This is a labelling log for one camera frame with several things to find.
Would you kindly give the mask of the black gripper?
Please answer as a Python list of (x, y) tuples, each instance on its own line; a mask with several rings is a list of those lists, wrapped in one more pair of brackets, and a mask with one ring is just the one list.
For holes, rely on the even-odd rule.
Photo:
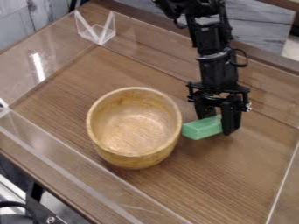
[(238, 64), (233, 52), (197, 58), (200, 64), (200, 81), (189, 81), (188, 101), (193, 103), (200, 119), (221, 113), (221, 129), (228, 136), (240, 127), (241, 112), (250, 110), (249, 89), (238, 85)]

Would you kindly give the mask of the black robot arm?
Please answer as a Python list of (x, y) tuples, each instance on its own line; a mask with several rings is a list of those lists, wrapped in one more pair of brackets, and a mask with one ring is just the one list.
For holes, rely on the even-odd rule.
[(197, 50), (200, 81), (186, 84), (188, 101), (193, 103), (201, 122), (218, 118), (224, 135), (233, 133), (241, 124), (241, 114), (250, 110), (249, 89), (238, 85), (238, 49), (229, 43), (232, 27), (225, 0), (152, 0), (170, 20), (185, 18), (185, 29), (192, 47)]

